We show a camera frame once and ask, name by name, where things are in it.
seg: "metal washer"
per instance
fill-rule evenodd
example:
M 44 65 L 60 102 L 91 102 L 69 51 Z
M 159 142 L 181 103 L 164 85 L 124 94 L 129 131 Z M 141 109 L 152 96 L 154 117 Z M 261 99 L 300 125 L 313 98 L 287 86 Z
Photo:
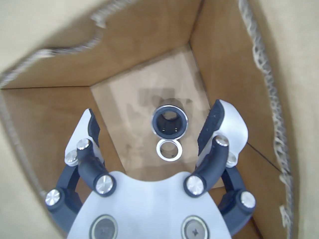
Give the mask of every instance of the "metal washer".
M 181 227 L 183 239 L 208 239 L 208 227 L 198 216 L 187 217 Z

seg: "metal pivot pin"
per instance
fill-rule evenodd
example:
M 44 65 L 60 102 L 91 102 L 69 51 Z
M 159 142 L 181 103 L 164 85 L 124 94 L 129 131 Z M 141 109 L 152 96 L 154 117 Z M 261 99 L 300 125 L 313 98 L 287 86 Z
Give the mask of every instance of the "metal pivot pin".
M 77 143 L 77 149 L 83 150 L 87 148 L 90 145 L 90 140 L 89 139 L 82 139 Z
M 57 189 L 50 190 L 45 197 L 45 203 L 48 206 L 55 205 L 60 200 L 60 192 Z
M 109 175 L 102 175 L 96 182 L 95 189 L 99 194 L 106 194 L 113 188 L 113 180 Z
M 192 175 L 186 181 L 186 188 L 191 194 L 200 195 L 204 191 L 204 183 L 198 176 Z
M 252 209 L 256 206 L 256 199 L 255 197 L 248 191 L 243 191 L 240 195 L 241 203 L 249 209 Z

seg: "bolt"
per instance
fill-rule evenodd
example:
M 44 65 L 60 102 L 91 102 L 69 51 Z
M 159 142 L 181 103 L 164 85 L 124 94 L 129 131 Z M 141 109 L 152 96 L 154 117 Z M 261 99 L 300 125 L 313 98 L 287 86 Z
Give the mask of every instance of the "bolt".
M 203 181 L 195 175 L 192 175 L 187 179 L 186 187 L 193 195 L 200 195 L 204 191 Z
M 256 205 L 255 197 L 248 191 L 243 191 L 240 195 L 240 201 L 246 208 L 254 208 Z
M 60 192 L 57 189 L 50 190 L 45 197 L 45 203 L 48 206 L 55 205 L 60 200 Z
M 95 189 L 99 194 L 108 193 L 113 187 L 113 180 L 109 175 L 102 175 L 96 182 Z
M 90 145 L 90 142 L 91 141 L 89 139 L 80 140 L 77 143 L 77 148 L 80 149 L 80 150 L 85 149 L 85 148 L 87 148 Z
M 223 135 L 217 135 L 216 142 L 217 142 L 217 144 L 219 144 L 220 146 L 223 146 L 223 147 L 227 147 L 229 145 L 228 139 Z

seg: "cardboard wall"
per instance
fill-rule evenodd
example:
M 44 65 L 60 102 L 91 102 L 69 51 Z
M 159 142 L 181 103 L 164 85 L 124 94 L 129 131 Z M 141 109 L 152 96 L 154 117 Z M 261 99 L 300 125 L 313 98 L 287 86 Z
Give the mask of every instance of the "cardboard wall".
M 11 89 L 2 90 L 2 94 L 18 145 L 44 191 L 56 186 L 65 167 L 65 147 L 87 108 L 92 109 L 100 126 L 99 144 L 106 168 L 125 172 L 89 87 Z M 91 190 L 81 180 L 77 192 L 84 201 Z
M 249 145 L 240 154 L 238 169 L 257 200 L 256 224 L 265 238 L 284 238 L 279 206 L 286 193 L 273 151 L 272 112 L 238 2 L 205 0 L 191 46 L 211 103 L 230 102 L 248 127 Z
M 200 2 L 138 1 L 107 19 L 103 40 L 93 49 L 39 60 L 6 88 L 92 85 L 184 45 Z

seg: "black rubber seal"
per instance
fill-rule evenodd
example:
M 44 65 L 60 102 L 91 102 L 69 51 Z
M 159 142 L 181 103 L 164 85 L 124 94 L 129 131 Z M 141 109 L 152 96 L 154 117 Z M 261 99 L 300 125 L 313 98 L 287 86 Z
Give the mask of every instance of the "black rubber seal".
M 175 119 L 166 119 L 163 114 L 166 112 L 175 112 L 177 117 Z M 175 140 L 180 138 L 187 129 L 187 119 L 185 114 L 177 107 L 163 107 L 158 109 L 152 120 L 152 126 L 156 134 L 166 140 Z

